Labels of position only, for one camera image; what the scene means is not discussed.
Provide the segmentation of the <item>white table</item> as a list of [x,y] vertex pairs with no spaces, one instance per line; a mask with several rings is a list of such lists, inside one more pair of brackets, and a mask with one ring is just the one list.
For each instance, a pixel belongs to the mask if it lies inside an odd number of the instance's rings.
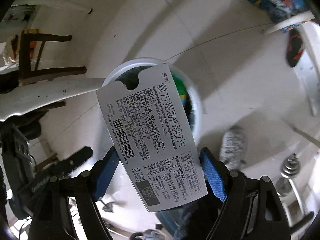
[[104,78],[58,78],[17,87],[1,94],[1,122],[12,116],[21,116],[54,102],[96,91]]

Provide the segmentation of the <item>white round trash bin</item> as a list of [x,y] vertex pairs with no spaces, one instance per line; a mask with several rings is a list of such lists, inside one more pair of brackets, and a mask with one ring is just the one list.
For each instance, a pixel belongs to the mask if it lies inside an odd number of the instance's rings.
[[[150,57],[140,57],[132,59],[120,64],[116,67],[109,76],[104,80],[102,86],[106,86],[114,81],[121,81],[129,90],[138,86],[138,73],[150,68],[163,64],[164,61]],[[185,89],[186,99],[183,100],[185,114],[187,116],[190,129],[196,146],[200,143],[201,133],[201,117],[202,117],[202,103],[200,95],[194,85],[193,81],[180,69],[173,64],[168,63],[171,74],[175,79],[180,81],[178,91]]]

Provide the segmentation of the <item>grey medicine box sleeve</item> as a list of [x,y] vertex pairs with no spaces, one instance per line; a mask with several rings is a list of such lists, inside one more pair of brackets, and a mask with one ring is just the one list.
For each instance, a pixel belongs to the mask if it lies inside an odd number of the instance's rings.
[[178,207],[207,194],[199,154],[167,64],[138,74],[129,90],[113,81],[97,91],[117,154],[146,209]]

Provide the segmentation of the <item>blue printed carton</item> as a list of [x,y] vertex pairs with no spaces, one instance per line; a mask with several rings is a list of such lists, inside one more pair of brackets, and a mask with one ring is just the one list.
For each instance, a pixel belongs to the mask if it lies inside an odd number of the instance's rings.
[[291,29],[313,20],[315,17],[303,0],[247,0],[264,11],[273,26],[263,31],[268,35],[279,30],[288,32]]

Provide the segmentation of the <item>red black slipper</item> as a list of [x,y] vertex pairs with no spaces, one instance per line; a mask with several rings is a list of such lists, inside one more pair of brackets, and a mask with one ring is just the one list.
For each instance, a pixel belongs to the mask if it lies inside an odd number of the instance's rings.
[[303,51],[304,47],[300,33],[296,29],[291,29],[286,50],[286,60],[291,68],[297,65]]

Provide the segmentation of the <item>dumbbell right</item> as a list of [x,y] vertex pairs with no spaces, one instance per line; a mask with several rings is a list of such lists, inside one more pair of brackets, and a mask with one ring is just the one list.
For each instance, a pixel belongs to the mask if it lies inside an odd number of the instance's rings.
[[287,197],[291,192],[294,193],[298,203],[302,218],[290,226],[290,233],[293,235],[302,230],[314,217],[314,212],[306,212],[303,199],[298,191],[294,179],[299,175],[301,164],[295,153],[288,156],[282,163],[280,168],[281,177],[277,180],[275,188],[280,198]]

